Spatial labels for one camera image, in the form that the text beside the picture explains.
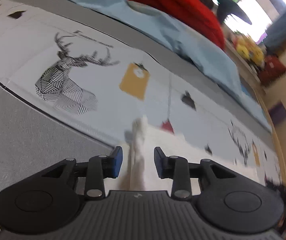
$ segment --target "red blanket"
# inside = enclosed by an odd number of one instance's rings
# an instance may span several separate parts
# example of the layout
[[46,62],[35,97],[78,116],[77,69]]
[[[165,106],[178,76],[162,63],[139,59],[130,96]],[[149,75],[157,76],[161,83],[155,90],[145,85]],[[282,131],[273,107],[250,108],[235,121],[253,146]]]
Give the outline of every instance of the red blanket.
[[216,16],[199,0],[131,0],[149,5],[184,22],[224,49],[224,36]]

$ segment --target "ribbed black surface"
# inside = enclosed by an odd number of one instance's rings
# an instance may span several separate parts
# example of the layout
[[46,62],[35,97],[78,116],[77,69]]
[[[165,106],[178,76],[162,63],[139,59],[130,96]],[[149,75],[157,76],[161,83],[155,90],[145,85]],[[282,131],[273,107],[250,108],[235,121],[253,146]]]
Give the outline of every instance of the ribbed black surface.
[[102,201],[88,202],[69,225],[55,232],[23,236],[2,231],[0,240],[279,240],[274,231],[240,236],[205,223],[190,203],[172,200],[166,191],[111,191]]

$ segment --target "gray bed sheet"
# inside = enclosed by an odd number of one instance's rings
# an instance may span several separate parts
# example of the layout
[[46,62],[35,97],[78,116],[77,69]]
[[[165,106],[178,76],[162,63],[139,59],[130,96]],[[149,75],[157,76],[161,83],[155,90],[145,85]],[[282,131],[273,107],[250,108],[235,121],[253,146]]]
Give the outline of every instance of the gray bed sheet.
[[[270,148],[271,135],[228,94],[192,64],[144,34],[67,0],[13,0],[98,29],[131,47],[144,50],[164,67],[229,110]],[[49,118],[0,87],[0,191],[67,157],[79,162],[111,147]]]

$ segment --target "light blue blanket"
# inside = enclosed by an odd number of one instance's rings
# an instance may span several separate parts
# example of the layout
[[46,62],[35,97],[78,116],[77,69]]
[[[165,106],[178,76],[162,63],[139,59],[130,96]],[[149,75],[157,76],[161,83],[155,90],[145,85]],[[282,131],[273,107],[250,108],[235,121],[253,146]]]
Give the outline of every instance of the light blue blanket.
[[238,70],[233,61],[201,34],[192,32],[184,23],[152,7],[133,9],[127,0],[71,1],[133,26],[181,57],[191,59],[204,75],[220,85],[271,131],[261,107],[242,92]]

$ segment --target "deer illustration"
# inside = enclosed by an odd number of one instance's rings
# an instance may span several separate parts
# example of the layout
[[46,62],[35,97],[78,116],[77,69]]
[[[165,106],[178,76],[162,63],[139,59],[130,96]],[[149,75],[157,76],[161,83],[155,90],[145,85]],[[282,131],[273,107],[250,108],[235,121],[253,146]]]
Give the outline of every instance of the deer illustration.
[[79,57],[70,57],[68,46],[72,42],[63,44],[62,39],[73,36],[55,35],[55,43],[60,51],[57,53],[59,61],[49,67],[35,83],[36,93],[45,101],[55,102],[55,109],[64,109],[73,114],[83,114],[87,111],[96,110],[96,96],[80,88],[69,77],[72,67],[86,67],[87,63],[101,66],[116,65],[119,61],[110,62],[110,51],[107,49],[107,56],[104,59],[96,60],[97,51],[91,56],[80,55]]
[[249,152],[251,150],[251,145],[247,143],[245,134],[241,131],[241,129],[238,128],[237,126],[234,126],[233,123],[232,123],[232,126],[233,126],[233,129],[230,131],[230,129],[228,128],[228,131],[230,133],[230,136],[233,142],[238,147],[239,152],[244,159],[245,167],[247,167],[247,159],[249,158]]

